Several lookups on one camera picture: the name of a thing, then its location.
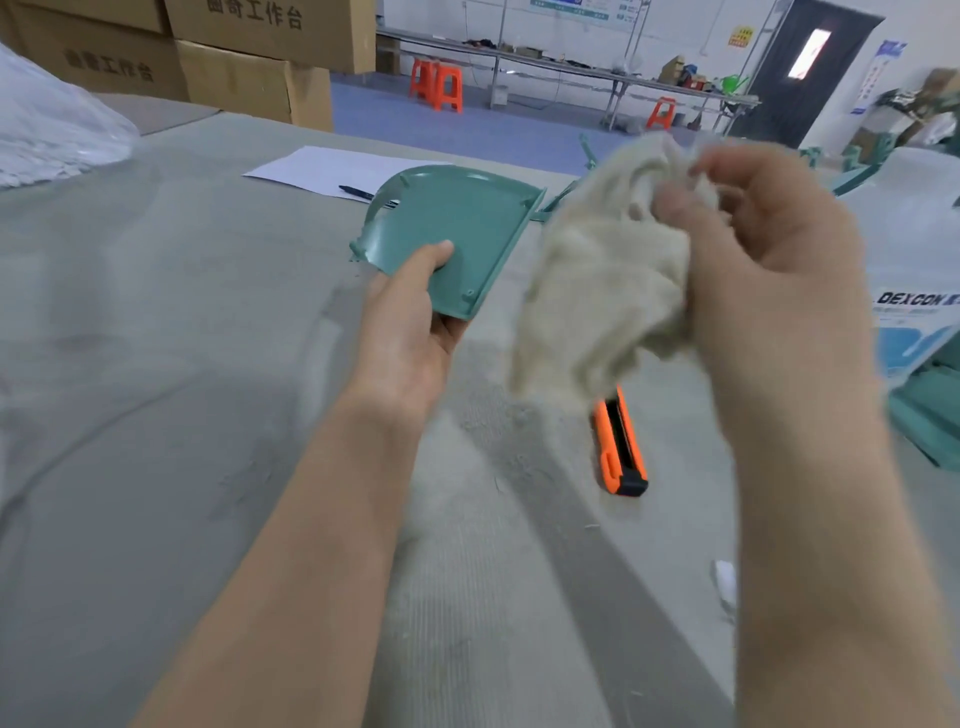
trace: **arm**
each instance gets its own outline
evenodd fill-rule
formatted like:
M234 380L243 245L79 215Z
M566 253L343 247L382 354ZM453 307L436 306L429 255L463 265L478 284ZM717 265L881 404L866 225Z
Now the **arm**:
M744 726L948 726L948 638L903 503L873 363L862 242L769 145L699 171L728 225L679 187L698 350L739 485L737 712Z
M466 327L426 293L451 252L373 282L350 383L135 728L360 725L417 446Z

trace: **green watering can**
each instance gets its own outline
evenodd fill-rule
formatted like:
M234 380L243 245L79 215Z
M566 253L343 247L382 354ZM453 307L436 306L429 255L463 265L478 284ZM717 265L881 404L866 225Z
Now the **green watering can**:
M741 86L750 81L750 76L745 76L741 81L740 77L737 74L731 76L724 76L720 79L720 87L723 89L723 92L728 96L733 96Z

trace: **long metal table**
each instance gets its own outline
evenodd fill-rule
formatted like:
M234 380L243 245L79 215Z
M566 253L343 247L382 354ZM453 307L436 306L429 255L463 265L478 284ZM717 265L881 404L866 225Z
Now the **long metal table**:
M428 48L436 48L439 50L449 51L453 53L466 53L472 56L483 56L485 58L494 59L493 66L493 81L492 88L496 86L497 77L500 72L500 63L502 61L509 61L513 63L520 63L523 65L533 66L536 68L542 68L547 71L555 71L557 73L568 74L571 76L579 76L581 78L597 79L603 82L609 82L612 84L610 91L610 98L607 102L607 108L604 112L604 119L602 123L608 125L608 129L613 128L613 124L616 121L616 115L619 113L620 102L623 100L623 97L627 94L628 89L631 86L639 86L642 88L651 88L656 91L662 91L668 93L673 97L682 96L684 98L693 99L694 101L689 104L692 108L698 110L699 112L707 113L716 113L717 120L714 122L714 129L719 123L720 119L724 116L729 115L732 120L722 134L726 135L727 130L732 126L732 123L739 117L744 109L751 109L753 107L759 106L760 100L755 96L728 96L721 95L716 93L707 93L705 91L697 91L692 88L684 88L682 86L661 84L657 81L651 81L649 79L640 79L636 76L628 76L620 73L614 73L601 68L579 68L568 63L562 63L558 61L550 61L547 59L535 59L529 56L522 56L518 53L510 53L508 51L499 50L496 48L486 48L486 47L475 47L470 45L464 45L464 43L458 40L450 40L448 38L429 36L422 33L410 33L408 31L401 31L395 28L378 28L377 34L379 36L384 36L388 38L393 38L405 43L415 43L417 45L426 46ZM531 76L528 74L516 73L518 76L524 78L532 78L537 80L548 80L540 76ZM575 84L571 82L565 82L558 80L558 83L566 85L574 85L585 88L595 88L595 86ZM720 104L720 109L714 111L713 109L708 109L707 106L709 102L717 101Z

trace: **door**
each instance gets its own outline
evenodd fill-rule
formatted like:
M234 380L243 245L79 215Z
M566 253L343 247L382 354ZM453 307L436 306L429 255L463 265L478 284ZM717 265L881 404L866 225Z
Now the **door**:
M750 84L761 104L738 119L731 133L797 149L882 20L820 0L794 0Z

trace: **orange box cutter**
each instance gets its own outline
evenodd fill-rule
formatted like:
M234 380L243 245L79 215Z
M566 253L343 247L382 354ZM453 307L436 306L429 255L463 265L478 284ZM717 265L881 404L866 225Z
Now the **orange box cutter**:
M620 387L616 388L616 397L597 402L593 423L600 443L600 473L607 490L618 496L642 496L648 486L647 470Z

